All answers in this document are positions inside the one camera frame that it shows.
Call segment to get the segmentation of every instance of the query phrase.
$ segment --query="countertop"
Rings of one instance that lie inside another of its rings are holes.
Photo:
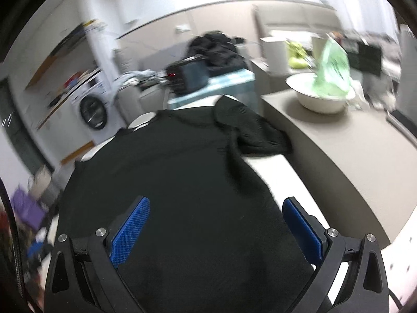
[[[59,107],[61,107],[61,105],[68,100],[68,98],[70,97],[70,95],[72,93],[74,93],[86,80],[88,80],[89,78],[91,78],[93,75],[97,74],[100,71],[99,68],[96,68],[94,71],[92,71],[90,74],[85,75],[82,80],[80,80],[79,82],[77,82],[77,84],[72,87],[70,90],[68,90],[64,95],[62,95],[61,99],[59,100],[59,102],[53,106],[52,108],[49,109],[49,112],[47,114],[47,116],[45,117],[45,119],[40,121],[40,124],[37,128],[37,130],[40,130],[43,125],[48,121],[48,119],[51,117],[51,115],[53,113],[55,113],[55,111],[57,111],[57,109]]]
[[[293,90],[262,98],[265,117],[290,136],[330,224],[355,235],[372,228],[392,242],[417,205],[416,147],[381,111],[321,115],[301,106]]]

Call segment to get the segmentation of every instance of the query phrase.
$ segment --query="blue gripper pad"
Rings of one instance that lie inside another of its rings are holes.
[[[282,215],[307,262],[316,266],[321,265],[323,261],[322,244],[289,198],[284,200]]]
[[[124,263],[146,223],[151,204],[142,198],[111,242],[110,260],[115,268]]]

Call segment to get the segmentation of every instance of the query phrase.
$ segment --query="light switch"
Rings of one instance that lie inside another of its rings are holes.
[[[177,33],[185,33],[185,32],[189,32],[191,30],[190,25],[179,25],[175,27],[175,31]]]

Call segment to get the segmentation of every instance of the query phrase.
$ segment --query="black garment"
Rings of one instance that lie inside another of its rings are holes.
[[[284,312],[313,270],[241,154],[290,148],[228,97],[161,111],[77,164],[57,236],[91,235],[146,196],[149,219],[118,270],[147,313]]]
[[[247,69],[245,60],[237,54],[235,45],[230,41],[230,38],[220,32],[198,36],[190,42],[184,58],[203,55],[211,77]]]

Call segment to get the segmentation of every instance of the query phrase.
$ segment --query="green plastic bag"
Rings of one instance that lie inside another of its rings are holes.
[[[312,86],[318,96],[345,97],[351,89],[349,61],[345,50],[329,38],[318,62]]]

